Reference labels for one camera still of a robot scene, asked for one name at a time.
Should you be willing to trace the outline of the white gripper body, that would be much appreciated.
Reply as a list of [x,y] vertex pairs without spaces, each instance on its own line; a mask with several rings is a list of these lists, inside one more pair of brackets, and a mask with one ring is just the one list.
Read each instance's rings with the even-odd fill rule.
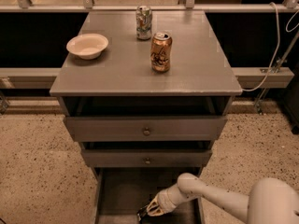
[[177,185],[163,189],[157,194],[157,203],[163,213],[174,211],[182,203],[182,193]]

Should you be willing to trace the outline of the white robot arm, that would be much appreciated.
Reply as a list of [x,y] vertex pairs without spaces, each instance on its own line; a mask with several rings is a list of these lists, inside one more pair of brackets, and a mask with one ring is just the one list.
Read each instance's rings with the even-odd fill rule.
[[146,214],[158,217],[198,198],[208,200],[244,224],[299,224],[299,194],[272,177],[259,180],[249,195],[244,195],[208,185],[197,176],[184,173],[175,185],[156,194],[146,207]]

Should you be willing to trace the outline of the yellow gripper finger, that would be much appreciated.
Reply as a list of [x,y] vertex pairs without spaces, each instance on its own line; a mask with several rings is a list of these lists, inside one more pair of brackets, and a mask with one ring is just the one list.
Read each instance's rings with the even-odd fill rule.
[[159,205],[159,202],[156,198],[154,198],[147,206],[146,208],[147,214],[150,217],[159,217],[164,214],[163,209]]

